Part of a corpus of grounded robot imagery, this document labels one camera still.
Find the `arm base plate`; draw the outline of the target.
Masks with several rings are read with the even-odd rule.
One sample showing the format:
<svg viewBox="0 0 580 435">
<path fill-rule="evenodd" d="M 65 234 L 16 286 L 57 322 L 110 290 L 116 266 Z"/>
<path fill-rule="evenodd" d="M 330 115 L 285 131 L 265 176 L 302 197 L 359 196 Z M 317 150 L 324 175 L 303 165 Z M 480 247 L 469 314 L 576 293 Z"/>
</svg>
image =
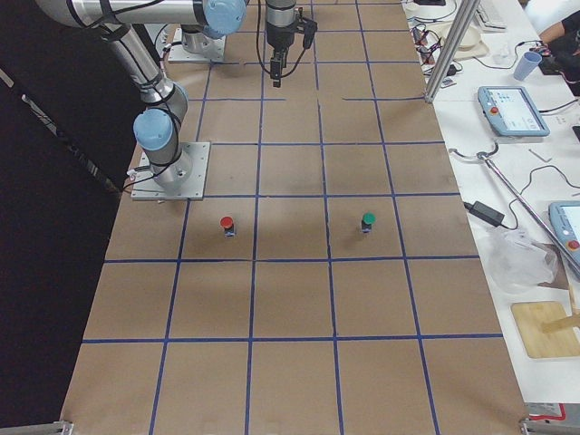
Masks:
<svg viewBox="0 0 580 435">
<path fill-rule="evenodd" d="M 181 156 L 172 167 L 153 178 L 149 159 L 141 153 L 144 170 L 134 173 L 133 200 L 201 200 L 204 197 L 210 153 L 209 142 L 181 142 Z"/>
<path fill-rule="evenodd" d="M 169 50 L 170 63 L 222 63 L 226 37 L 212 39 L 201 32 L 180 27 L 176 30 Z"/>
</svg>

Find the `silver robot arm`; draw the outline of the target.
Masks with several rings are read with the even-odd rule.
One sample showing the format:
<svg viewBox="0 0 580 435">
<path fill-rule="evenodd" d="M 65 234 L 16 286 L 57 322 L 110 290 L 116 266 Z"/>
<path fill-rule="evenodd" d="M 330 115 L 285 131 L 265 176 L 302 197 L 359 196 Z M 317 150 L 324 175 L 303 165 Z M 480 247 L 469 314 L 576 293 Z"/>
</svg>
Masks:
<svg viewBox="0 0 580 435">
<path fill-rule="evenodd" d="M 181 24 L 180 42 L 184 50 L 208 61 L 219 59 L 218 49 L 225 38 L 237 32 L 247 15 L 247 1 L 196 1 L 195 24 Z M 303 36 L 303 49 L 312 44 L 317 24 L 304 18 L 295 1 L 267 1 L 257 8 L 256 58 L 274 87 L 288 75 L 287 55 L 295 35 Z"/>
<path fill-rule="evenodd" d="M 188 110 L 187 95 L 160 69 L 133 28 L 135 24 L 189 24 L 218 39 L 236 32 L 246 17 L 245 1 L 39 1 L 54 21 L 83 30 L 96 29 L 121 61 L 146 104 L 133 122 L 145 151 L 151 178 L 166 191 L 189 177 L 192 162 L 179 143 Z"/>
</svg>

